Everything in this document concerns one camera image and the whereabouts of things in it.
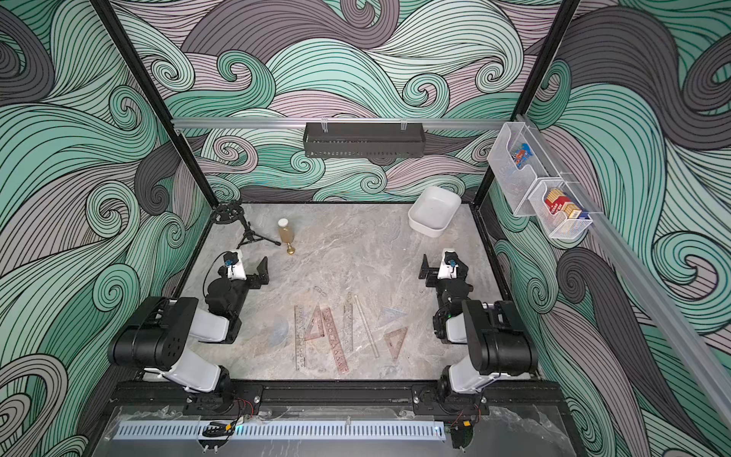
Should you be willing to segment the wide red ruler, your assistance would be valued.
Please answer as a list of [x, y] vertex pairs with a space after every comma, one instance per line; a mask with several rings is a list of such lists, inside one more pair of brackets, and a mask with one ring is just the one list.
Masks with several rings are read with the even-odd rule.
[[345, 352], [342, 347], [339, 333], [332, 316], [330, 308], [324, 308], [322, 310], [322, 317], [325, 326], [325, 333], [327, 340], [329, 340], [329, 346], [333, 355], [337, 371], [340, 374], [346, 374], [350, 371], [348, 368], [348, 361], [346, 361]]

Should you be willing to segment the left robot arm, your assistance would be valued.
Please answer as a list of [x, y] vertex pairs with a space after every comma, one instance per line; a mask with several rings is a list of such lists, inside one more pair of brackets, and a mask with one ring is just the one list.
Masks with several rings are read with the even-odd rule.
[[195, 297], [150, 296], [119, 329], [108, 348], [108, 360], [119, 367], [142, 369], [193, 394], [232, 396], [228, 370], [197, 354], [192, 338], [209, 345], [230, 345], [242, 327], [247, 295], [270, 283], [268, 258], [248, 275], [241, 251], [226, 251], [219, 277], [205, 294], [207, 308]]

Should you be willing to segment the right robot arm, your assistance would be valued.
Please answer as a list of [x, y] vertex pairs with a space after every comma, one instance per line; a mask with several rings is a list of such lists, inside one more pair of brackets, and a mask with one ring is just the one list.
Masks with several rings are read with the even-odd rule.
[[438, 266], [422, 258], [419, 278], [436, 293], [433, 333], [446, 345], [465, 346], [468, 355], [443, 370], [442, 399], [474, 396], [498, 381], [527, 380], [538, 369], [538, 350], [511, 301], [474, 300], [469, 268], [456, 251], [443, 252]]

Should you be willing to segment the short clear ruler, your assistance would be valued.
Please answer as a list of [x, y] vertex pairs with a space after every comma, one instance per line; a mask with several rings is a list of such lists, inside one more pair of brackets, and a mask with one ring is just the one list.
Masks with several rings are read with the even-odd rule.
[[353, 350], [353, 304], [347, 302], [343, 309], [343, 349], [346, 353]]

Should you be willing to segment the white storage box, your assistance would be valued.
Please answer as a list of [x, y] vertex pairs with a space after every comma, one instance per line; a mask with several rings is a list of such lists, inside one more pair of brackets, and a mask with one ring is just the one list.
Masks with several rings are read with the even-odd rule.
[[430, 238], [440, 237], [462, 205], [460, 195], [440, 187], [429, 187], [409, 209], [409, 226]]

